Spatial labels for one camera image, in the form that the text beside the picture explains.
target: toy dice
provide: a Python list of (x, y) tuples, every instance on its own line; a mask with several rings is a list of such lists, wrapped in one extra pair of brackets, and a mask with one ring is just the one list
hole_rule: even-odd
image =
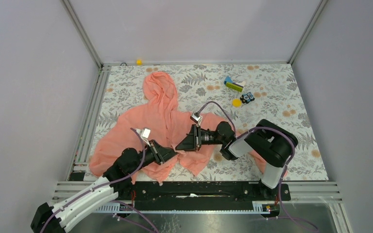
[(247, 94), (242, 94), (239, 100), (241, 100), (242, 103), (250, 103), (251, 101), (254, 101), (255, 98), (251, 92), (248, 92)]

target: floral tablecloth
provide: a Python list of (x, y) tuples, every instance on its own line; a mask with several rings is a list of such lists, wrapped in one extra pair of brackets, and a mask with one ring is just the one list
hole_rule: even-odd
[[(142, 90), (143, 79), (151, 72), (171, 75), (177, 89), (180, 111), (197, 111), (209, 100), (218, 102), (234, 121), (237, 131), (244, 132), (265, 118), (299, 140), (286, 180), (328, 180), (314, 133), (305, 111), (297, 82), (290, 65), (171, 65), (112, 67), (97, 127), (92, 140), (91, 158), (97, 142), (115, 125), (120, 114), (147, 102)], [(239, 108), (232, 100), (241, 93), (227, 88), (223, 81), (246, 81), (244, 92), (252, 92), (255, 101)], [(215, 105), (203, 111), (223, 116)], [(214, 150), (208, 166), (196, 177), (177, 164), (167, 181), (249, 181), (259, 180), (261, 173), (250, 155), (235, 161), (225, 160)], [(95, 180), (87, 169), (84, 180)], [(138, 181), (151, 181), (143, 172)]]

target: pink fabric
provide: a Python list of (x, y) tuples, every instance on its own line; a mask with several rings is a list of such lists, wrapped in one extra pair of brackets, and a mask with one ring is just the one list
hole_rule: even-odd
[[(156, 140), (161, 146), (175, 148), (189, 132), (192, 120), (191, 113), (180, 112), (178, 108), (178, 93), (169, 74), (155, 72), (147, 76), (143, 84), (144, 94), (149, 100), (147, 104), (134, 107), (120, 115), (117, 124), (101, 140), (99, 140), (89, 169), (96, 176), (101, 176), (121, 155), (126, 148), (142, 150), (138, 137), (130, 130), (132, 128), (149, 128), (149, 139)], [(226, 121), (215, 114), (202, 114), (201, 127), (215, 130), (221, 121)], [(178, 155), (158, 165), (152, 163), (143, 171), (159, 182), (165, 180), (176, 162), (191, 171), (195, 176), (208, 164), (214, 150), (213, 145), (203, 145), (197, 152), (178, 151)], [(256, 165), (262, 172), (266, 162), (255, 151), (251, 152)]]

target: cable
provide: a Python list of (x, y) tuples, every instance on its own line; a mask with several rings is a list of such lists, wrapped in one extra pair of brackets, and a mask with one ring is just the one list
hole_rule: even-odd
[(120, 200), (114, 200), (113, 202), (124, 205), (124, 206), (132, 209), (133, 211), (137, 212), (143, 219), (145, 219), (145, 221), (147, 221), (149, 223), (149, 225), (155, 230), (156, 233), (159, 233), (157, 227), (145, 215), (143, 215), (143, 213), (141, 213), (139, 210), (135, 209), (134, 207), (132, 207), (132, 206), (120, 201)]
[(204, 109), (208, 104), (210, 104), (210, 103), (214, 103), (214, 104), (216, 104), (216, 105), (221, 109), (221, 111), (224, 113), (224, 115), (226, 116), (226, 118), (228, 118), (228, 121), (231, 123), (232, 128), (234, 128), (234, 133), (237, 133), (237, 131), (236, 131), (236, 129), (235, 129), (235, 125), (234, 125), (234, 123), (232, 122), (231, 118), (228, 116), (228, 114), (226, 113), (226, 111), (221, 107), (221, 105), (219, 105), (217, 102), (215, 102), (215, 101), (208, 101), (206, 104), (204, 104), (204, 105), (200, 108), (200, 110), (197, 111), (197, 113), (200, 114), (200, 113), (202, 112), (202, 110), (203, 110), (203, 109)]
[[(307, 231), (316, 232), (316, 233), (320, 232), (318, 227), (316, 225), (314, 225), (312, 222), (310, 222), (306, 219), (303, 219), (303, 218), (299, 218), (299, 217), (291, 217), (291, 215), (289, 215), (288, 211), (285, 209), (284, 203), (282, 202), (282, 197), (281, 197), (282, 180), (284, 179), (284, 175), (285, 175), (285, 172), (287, 171), (288, 164), (291, 162), (291, 160), (294, 158), (294, 155), (295, 155), (295, 145), (294, 145), (293, 141), (288, 136), (286, 136), (284, 133), (282, 133), (281, 131), (270, 128), (270, 127), (263, 127), (263, 126), (258, 126), (258, 127), (251, 128), (247, 132), (245, 132), (245, 133), (241, 134), (239, 137), (237, 137), (237, 139), (240, 139), (241, 137), (245, 136), (248, 133), (253, 133), (256, 130), (268, 130), (268, 131), (277, 133), (280, 136), (282, 136), (285, 140), (287, 140), (289, 142), (289, 144), (291, 145), (291, 149), (292, 149), (291, 157), (285, 162), (284, 169), (282, 171), (281, 177), (280, 177), (279, 182), (278, 182), (279, 203), (281, 204), (281, 208), (284, 211), (284, 213), (288, 216), (288, 217), (281, 217), (281, 218), (288, 218), (288, 219), (292, 220), (296, 225), (298, 225), (299, 227), (301, 227), (301, 228), (303, 228)], [(307, 228), (307, 227), (301, 225), (300, 223), (298, 223), (297, 220), (306, 222), (309, 225), (313, 226), (315, 229)]]
[(133, 128), (131, 128), (131, 130), (138, 136), (140, 142), (141, 142), (141, 146), (142, 146), (142, 159), (141, 159), (141, 163), (139, 164), (139, 166), (129, 175), (125, 176), (124, 178), (120, 178), (120, 179), (117, 179), (117, 180), (114, 180), (114, 181), (111, 181), (111, 182), (108, 182), (108, 183), (102, 183), (100, 185), (97, 185), (95, 186), (94, 188), (92, 188), (92, 190), (87, 190), (83, 193), (81, 193), (80, 195), (78, 195), (77, 197), (75, 197), (74, 199), (72, 199), (70, 202), (66, 203), (64, 206), (62, 206), (62, 208), (58, 209), (57, 211), (55, 211), (49, 218), (48, 220), (46, 220), (44, 226), (42, 227), (41, 231), (39, 233), (43, 233), (46, 226), (48, 225), (48, 223), (50, 222), (50, 220), (55, 217), (59, 212), (63, 211), (61, 209), (65, 209), (67, 208), (68, 206), (70, 206), (72, 203), (74, 203), (76, 200), (80, 199), (81, 197), (85, 196), (86, 194), (90, 193), (90, 192), (93, 192), (95, 191), (96, 189), (98, 188), (101, 188), (101, 187), (104, 187), (104, 186), (107, 186), (107, 185), (110, 185), (110, 184), (113, 184), (113, 183), (117, 183), (117, 182), (120, 182), (120, 181), (123, 181), (125, 179), (128, 179), (129, 177), (131, 177), (132, 175), (134, 175), (137, 171), (139, 171), (142, 167), (142, 164), (144, 163), (145, 161), (145, 147), (144, 147), (144, 143), (142, 141), (142, 138), (141, 136), (136, 132), (136, 130), (134, 130)]
[(120, 221), (120, 220), (124, 220), (124, 221), (126, 221), (126, 222), (129, 222), (129, 223), (132, 223), (132, 224), (134, 224), (134, 225), (137, 225), (137, 226), (139, 226), (139, 227), (141, 227), (141, 228), (143, 228), (143, 229), (145, 229), (145, 230), (147, 230), (147, 231), (149, 231), (149, 232), (151, 232), (151, 233), (155, 233), (154, 231), (152, 231), (151, 229), (148, 229), (147, 227), (145, 227), (145, 226), (142, 226), (141, 224), (139, 224), (139, 223), (137, 223), (137, 222), (134, 222), (134, 221), (132, 221), (132, 220), (129, 220), (129, 219), (126, 219), (126, 218), (124, 218), (124, 217), (116, 217), (117, 219), (118, 219), (118, 221)]

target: metal frame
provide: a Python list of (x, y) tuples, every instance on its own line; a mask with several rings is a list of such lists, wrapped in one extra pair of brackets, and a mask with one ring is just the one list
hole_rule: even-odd
[[(107, 63), (103, 64), (99, 58), (96, 49), (92, 45), (87, 33), (85, 32), (78, 16), (76, 15), (72, 4), (69, 0), (61, 0), (66, 12), (70, 16), (76, 30), (78, 31), (83, 43), (88, 49), (95, 64), (100, 68), (100, 73), (96, 78), (94, 87), (91, 92), (91, 99), (85, 112), (85, 118), (82, 123), (81, 132), (79, 134), (76, 150), (72, 157), (71, 164), (69, 166), (68, 176), (72, 171), (84, 170), (85, 166), (74, 166), (87, 164), (87, 156), (92, 143), (93, 133), (98, 120), (99, 110), (101, 108), (102, 98), (105, 92), (105, 85), (109, 78), (111, 66), (119, 66), (120, 63)], [(293, 64), (299, 54), (301, 48), (305, 44), (306, 39), (310, 35), (314, 28), (318, 18), (320, 17), (324, 7), (328, 3), (328, 0), (321, 0), (317, 9), (315, 10), (311, 20), (309, 21), (306, 29), (304, 30), (297, 46), (295, 47), (292, 55), (287, 61), (277, 62), (209, 62), (206, 64)], [(164, 63), (144, 63), (144, 65), (201, 65), (202, 62), (164, 62)], [(59, 181), (52, 198), (52, 202), (59, 202), (67, 199), (77, 192), (83, 190), (93, 182), (70, 182), (70, 181)], [(352, 233), (352, 228), (349, 219), (346, 215), (342, 195), (339, 193), (339, 189), (336, 182), (285, 182), (289, 185), (292, 200), (285, 201), (289, 203), (326, 203), (331, 210), (336, 228), (338, 232)], [(254, 204), (262, 204), (263, 202), (258, 201)]]
[[(120, 66), (126, 63), (128, 66), (136, 66), (135, 62), (104, 63), (106, 66)], [(253, 64), (287, 64), (286, 61), (260, 62), (260, 61), (241, 61), (241, 62), (144, 62), (143, 66), (160, 66), (160, 65), (253, 65)]]
[(88, 160), (88, 154), (95, 132), (95, 127), (98, 122), (98, 114), (101, 109), (103, 95), (105, 94), (106, 84), (108, 83), (109, 73), (111, 66), (103, 66), (94, 85), (91, 93), (91, 99), (88, 103), (84, 121), (81, 126), (81, 132), (79, 134), (75, 151), (73, 152), (72, 161), (68, 167), (68, 173), (65, 180), (72, 171), (85, 170), (85, 166), (75, 166), (80, 164), (86, 164)]
[(71, 18), (73, 25), (75, 26), (76, 30), (79, 33), (79, 36), (82, 39), (82, 42), (86, 46), (86, 48), (89, 51), (89, 54), (91, 55), (92, 59), (94, 60), (95, 64), (98, 66), (98, 68), (102, 67), (102, 61), (98, 56), (98, 53), (96, 52), (96, 49), (94, 48), (93, 44), (91, 43), (91, 40), (89, 40), (88, 34), (86, 34), (84, 27), (82, 26), (82, 23), (79, 21), (78, 16), (76, 15), (72, 4), (69, 0), (61, 0), (62, 5), (64, 6), (65, 10), (67, 11), (69, 17)]
[[(72, 197), (79, 191), (87, 188), (93, 182), (80, 181), (69, 182), (59, 181), (52, 197), (52, 203), (60, 202)], [(342, 195), (339, 192), (336, 182), (284, 182), (288, 184), (291, 193), (291, 201), (284, 201), (284, 203), (326, 203), (339, 233), (353, 233), (350, 221), (346, 215)], [(268, 201), (254, 201), (253, 204), (268, 204)], [(176, 214), (176, 211), (160, 212), (161, 214)], [(219, 214), (220, 212), (205, 212), (205, 214)], [(229, 214), (239, 214), (242, 212), (228, 212)]]
[(320, 17), (322, 11), (324, 10), (324, 7), (328, 3), (329, 0), (321, 0), (320, 4), (318, 4), (317, 9), (315, 10), (314, 14), (312, 15), (311, 20), (309, 21), (308, 25), (306, 26), (304, 33), (301, 36), (300, 41), (298, 42), (297, 46), (294, 49), (294, 52), (292, 52), (292, 55), (289, 57), (287, 63), (293, 65), (295, 62), (295, 59), (297, 58), (298, 53), (300, 52), (301, 48), (304, 46), (304, 43), (306, 39), (308, 38), (309, 34), (311, 33), (311, 30), (314, 28), (315, 23), (317, 22), (318, 18)]

